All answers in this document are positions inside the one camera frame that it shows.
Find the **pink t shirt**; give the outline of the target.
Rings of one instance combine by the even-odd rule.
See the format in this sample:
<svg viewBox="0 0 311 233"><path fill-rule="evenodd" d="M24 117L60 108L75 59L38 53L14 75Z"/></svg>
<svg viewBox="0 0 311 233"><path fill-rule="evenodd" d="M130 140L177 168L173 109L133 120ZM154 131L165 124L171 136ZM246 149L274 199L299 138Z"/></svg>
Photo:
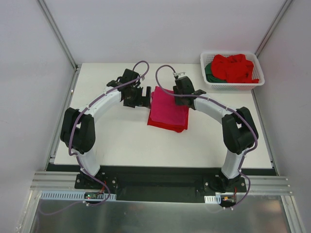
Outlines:
<svg viewBox="0 0 311 233"><path fill-rule="evenodd" d="M189 107L175 104L174 97L166 94L159 86L151 93L151 116L170 116L177 119L181 115L189 114Z"/></svg>

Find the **white plastic laundry basket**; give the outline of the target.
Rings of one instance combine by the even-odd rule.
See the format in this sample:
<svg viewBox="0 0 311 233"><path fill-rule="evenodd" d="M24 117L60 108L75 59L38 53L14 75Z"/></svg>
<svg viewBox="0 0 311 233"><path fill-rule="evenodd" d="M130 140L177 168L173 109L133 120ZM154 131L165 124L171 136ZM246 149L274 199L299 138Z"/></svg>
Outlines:
<svg viewBox="0 0 311 233"><path fill-rule="evenodd" d="M204 82L216 90L248 91L265 84L257 56L246 51L204 51L200 55Z"/></svg>

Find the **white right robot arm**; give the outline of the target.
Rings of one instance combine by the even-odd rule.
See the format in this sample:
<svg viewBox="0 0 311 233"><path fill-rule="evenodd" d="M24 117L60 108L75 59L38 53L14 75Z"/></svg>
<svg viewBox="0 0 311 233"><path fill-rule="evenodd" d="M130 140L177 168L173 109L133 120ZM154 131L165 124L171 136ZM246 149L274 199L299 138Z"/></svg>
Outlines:
<svg viewBox="0 0 311 233"><path fill-rule="evenodd" d="M219 175L208 182L215 192L228 192L241 177L245 154L258 144L259 134L248 108L231 109L210 98L203 90L194 90L188 76L174 74L175 103L187 106L213 118L222 126L223 141L227 148L225 162Z"/></svg>

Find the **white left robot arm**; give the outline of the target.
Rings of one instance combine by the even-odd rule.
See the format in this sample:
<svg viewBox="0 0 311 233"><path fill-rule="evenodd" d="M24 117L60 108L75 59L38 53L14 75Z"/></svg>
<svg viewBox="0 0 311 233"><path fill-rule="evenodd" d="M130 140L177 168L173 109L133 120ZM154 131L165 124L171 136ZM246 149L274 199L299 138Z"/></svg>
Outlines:
<svg viewBox="0 0 311 233"><path fill-rule="evenodd" d="M69 156L76 158L80 173L86 175L86 183L93 189L106 189L103 177L98 174L100 164L94 149L95 124L114 105L126 107L151 107L151 87L140 86L145 75L126 69L122 76L106 84L106 90L83 109L68 108L64 113L60 140L68 148Z"/></svg>

